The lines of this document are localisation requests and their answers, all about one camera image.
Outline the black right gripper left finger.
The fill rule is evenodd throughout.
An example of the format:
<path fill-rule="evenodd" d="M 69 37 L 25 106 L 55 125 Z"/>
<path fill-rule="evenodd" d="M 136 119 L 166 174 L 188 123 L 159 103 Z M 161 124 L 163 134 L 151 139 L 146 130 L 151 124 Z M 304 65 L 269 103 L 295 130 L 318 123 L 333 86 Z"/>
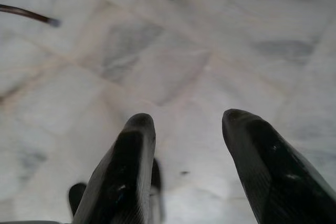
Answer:
<path fill-rule="evenodd" d="M 154 151 L 152 117 L 131 116 L 92 173 L 73 223 L 148 223 Z"/>

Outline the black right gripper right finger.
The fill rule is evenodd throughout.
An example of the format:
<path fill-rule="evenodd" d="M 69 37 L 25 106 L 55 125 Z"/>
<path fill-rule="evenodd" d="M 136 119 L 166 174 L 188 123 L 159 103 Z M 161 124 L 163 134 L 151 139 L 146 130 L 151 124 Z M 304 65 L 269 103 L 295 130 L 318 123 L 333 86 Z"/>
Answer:
<path fill-rule="evenodd" d="M 258 223 L 335 223 L 335 191 L 271 124 L 229 109 L 222 131 Z"/>

